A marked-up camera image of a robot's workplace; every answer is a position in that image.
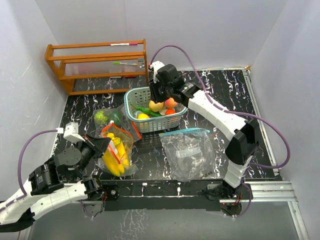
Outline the clear zip top bag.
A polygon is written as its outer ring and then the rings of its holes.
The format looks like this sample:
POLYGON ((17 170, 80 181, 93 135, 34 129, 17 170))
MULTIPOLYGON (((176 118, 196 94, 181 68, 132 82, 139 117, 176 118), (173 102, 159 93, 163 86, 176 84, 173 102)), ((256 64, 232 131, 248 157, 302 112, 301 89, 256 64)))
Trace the clear zip top bag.
POLYGON ((117 108, 102 108, 94 110, 93 120, 96 137, 101 137, 103 128, 114 123, 118 128, 130 133, 134 142, 137 142, 142 138, 133 121, 127 116, 124 104, 121 104, 117 108))

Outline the green custard apple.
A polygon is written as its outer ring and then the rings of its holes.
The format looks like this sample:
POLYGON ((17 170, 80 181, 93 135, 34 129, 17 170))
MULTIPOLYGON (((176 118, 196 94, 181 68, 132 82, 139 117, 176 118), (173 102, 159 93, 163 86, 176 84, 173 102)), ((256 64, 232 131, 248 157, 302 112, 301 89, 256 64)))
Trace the green custard apple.
POLYGON ((108 123, 109 118, 105 115, 103 110, 100 110, 95 113, 94 120, 99 125, 105 125, 108 123))

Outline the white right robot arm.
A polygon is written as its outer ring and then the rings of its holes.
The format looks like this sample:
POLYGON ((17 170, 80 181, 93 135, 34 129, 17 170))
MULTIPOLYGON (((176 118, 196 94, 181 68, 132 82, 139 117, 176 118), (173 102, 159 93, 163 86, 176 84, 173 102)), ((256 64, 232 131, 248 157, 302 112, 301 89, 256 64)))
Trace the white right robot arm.
POLYGON ((153 73, 149 81, 151 99, 154 102, 164 102, 169 98, 188 109, 200 114, 228 139, 225 150, 228 158, 228 168, 223 179, 223 194, 233 199, 241 192, 240 184, 245 176, 249 163, 259 146, 259 123, 228 113, 227 109, 205 92, 197 81, 185 81, 172 64, 160 61, 148 66, 153 73))

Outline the orange carrot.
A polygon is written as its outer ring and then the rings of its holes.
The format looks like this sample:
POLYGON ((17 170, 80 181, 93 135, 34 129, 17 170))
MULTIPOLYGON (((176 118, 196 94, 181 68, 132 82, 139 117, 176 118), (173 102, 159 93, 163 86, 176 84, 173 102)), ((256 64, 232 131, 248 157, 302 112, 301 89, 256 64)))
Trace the orange carrot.
POLYGON ((168 115, 173 115, 175 114, 176 111, 174 109, 168 109, 166 112, 165 112, 165 115, 168 116, 168 115))

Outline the black metal base rail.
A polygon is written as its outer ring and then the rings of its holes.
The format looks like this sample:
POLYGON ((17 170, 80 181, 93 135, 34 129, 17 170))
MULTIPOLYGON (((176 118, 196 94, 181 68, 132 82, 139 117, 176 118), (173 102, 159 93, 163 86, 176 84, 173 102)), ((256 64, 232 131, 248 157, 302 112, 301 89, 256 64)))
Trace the black metal base rail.
POLYGON ((104 180, 102 188, 83 200, 101 205, 100 211, 205 210, 239 215, 242 204, 253 199, 250 184, 232 196, 223 192, 221 180, 104 180))

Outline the green cucumber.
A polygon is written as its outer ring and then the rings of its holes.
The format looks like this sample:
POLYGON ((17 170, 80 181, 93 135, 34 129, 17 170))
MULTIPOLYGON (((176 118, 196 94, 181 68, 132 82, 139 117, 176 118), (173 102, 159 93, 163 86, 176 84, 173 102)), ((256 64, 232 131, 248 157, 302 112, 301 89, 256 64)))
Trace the green cucumber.
POLYGON ((141 106, 136 106, 136 105, 133 105, 131 104, 131 106, 136 109, 137 111, 141 111, 142 113, 148 115, 148 116, 152 116, 152 117, 161 117, 162 115, 158 112, 154 112, 150 109, 147 109, 147 108, 144 108, 144 107, 141 107, 141 106))

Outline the yellow pear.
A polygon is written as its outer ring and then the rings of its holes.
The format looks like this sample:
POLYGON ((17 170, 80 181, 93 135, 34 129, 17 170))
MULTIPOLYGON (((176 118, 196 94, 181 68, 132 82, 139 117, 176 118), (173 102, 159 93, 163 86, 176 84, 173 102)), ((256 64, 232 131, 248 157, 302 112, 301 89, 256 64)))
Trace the yellow pear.
POLYGON ((149 106, 149 108, 150 108, 151 111, 153 111, 153 112, 159 112, 159 111, 161 111, 161 110, 163 109, 163 107, 164 107, 164 102, 158 102, 158 103, 156 103, 156 102, 154 102, 153 100, 150 100, 148 106, 149 106))

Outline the clear zip bag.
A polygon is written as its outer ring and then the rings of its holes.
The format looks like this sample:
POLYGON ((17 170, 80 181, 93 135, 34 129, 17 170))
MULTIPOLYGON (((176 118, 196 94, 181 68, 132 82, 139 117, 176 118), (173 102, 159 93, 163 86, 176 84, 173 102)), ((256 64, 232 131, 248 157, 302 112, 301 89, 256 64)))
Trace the clear zip bag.
POLYGON ((186 128, 159 134, 171 179, 189 182, 214 172, 216 154, 209 133, 204 128, 186 128))
POLYGON ((101 137, 110 142, 105 154, 98 159, 98 167, 115 177, 134 175, 138 167, 132 163, 133 136, 112 123, 102 129, 101 137))
POLYGON ((103 128, 114 123, 118 128, 130 133, 134 142, 137 142, 142 138, 133 121, 127 116, 124 104, 121 104, 117 108, 102 108, 94 110, 93 120, 96 137, 101 137, 103 128))

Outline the wooden rack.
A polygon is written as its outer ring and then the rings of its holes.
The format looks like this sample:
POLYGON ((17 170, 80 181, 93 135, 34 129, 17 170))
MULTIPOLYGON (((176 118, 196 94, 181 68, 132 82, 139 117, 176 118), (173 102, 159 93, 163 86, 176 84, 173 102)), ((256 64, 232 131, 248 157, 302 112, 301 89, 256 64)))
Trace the wooden rack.
POLYGON ((125 93, 131 89, 124 81, 148 76, 147 41, 124 40, 81 44, 49 44, 44 59, 69 96, 125 93), (138 43, 136 46, 110 46, 117 43, 138 43), (116 65, 113 62, 137 63, 116 65), (76 90, 79 80, 115 81, 104 89, 76 90))

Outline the yellow bananas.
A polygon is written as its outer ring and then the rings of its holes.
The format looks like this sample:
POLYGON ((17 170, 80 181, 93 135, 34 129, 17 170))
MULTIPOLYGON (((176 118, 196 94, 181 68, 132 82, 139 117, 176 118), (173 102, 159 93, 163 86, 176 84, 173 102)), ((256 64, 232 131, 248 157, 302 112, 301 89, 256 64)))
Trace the yellow bananas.
POLYGON ((110 138, 108 149, 105 152, 102 160, 110 171, 116 177, 121 177, 125 174, 126 169, 130 166, 130 161, 125 149, 125 145, 121 138, 116 137, 113 133, 108 133, 107 138, 110 138))

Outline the green white marker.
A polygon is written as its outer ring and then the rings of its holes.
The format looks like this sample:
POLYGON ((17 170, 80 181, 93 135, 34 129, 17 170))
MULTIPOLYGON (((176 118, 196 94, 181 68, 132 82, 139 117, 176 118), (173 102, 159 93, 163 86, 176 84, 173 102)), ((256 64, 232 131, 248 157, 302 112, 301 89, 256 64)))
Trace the green white marker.
POLYGON ((120 62, 120 61, 113 61, 113 64, 114 65, 138 66, 138 63, 120 62))

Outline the pink white marker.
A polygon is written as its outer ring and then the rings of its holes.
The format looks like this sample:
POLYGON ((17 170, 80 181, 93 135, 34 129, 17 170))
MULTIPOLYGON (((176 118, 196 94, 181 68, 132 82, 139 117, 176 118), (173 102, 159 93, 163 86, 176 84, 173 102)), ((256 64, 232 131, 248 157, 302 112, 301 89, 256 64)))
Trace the pink white marker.
POLYGON ((137 42, 121 42, 121 43, 111 43, 110 46, 137 46, 137 42))

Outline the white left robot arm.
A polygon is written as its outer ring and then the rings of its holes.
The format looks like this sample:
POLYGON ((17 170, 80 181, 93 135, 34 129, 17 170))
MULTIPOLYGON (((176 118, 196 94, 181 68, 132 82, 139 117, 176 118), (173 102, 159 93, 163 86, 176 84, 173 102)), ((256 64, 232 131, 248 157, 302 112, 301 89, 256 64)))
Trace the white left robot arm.
POLYGON ((104 188, 97 175, 84 175, 92 160, 102 158, 110 138, 83 136, 83 141, 37 167, 15 195, 0 204, 0 231, 25 230, 47 213, 82 200, 98 200, 104 188))

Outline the orange peach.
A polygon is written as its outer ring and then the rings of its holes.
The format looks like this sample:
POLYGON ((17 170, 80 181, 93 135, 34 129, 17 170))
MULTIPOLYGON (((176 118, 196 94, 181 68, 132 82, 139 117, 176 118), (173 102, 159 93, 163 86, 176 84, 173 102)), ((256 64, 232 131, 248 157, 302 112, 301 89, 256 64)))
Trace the orange peach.
POLYGON ((164 102, 164 105, 168 109, 174 109, 178 105, 178 103, 172 97, 170 97, 164 102))

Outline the teal plastic basket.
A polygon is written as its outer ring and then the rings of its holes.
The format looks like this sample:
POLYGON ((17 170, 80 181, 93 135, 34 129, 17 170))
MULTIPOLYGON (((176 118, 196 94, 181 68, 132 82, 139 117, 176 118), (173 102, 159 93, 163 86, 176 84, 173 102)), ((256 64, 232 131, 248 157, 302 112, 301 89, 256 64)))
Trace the teal plastic basket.
POLYGON ((182 116, 188 108, 181 103, 175 107, 176 113, 147 119, 138 119, 135 117, 137 110, 133 107, 142 107, 147 109, 151 100, 150 88, 138 87, 127 91, 124 95, 124 109, 126 116, 133 121, 140 133, 150 133, 162 130, 168 130, 177 127, 180 124, 182 116))

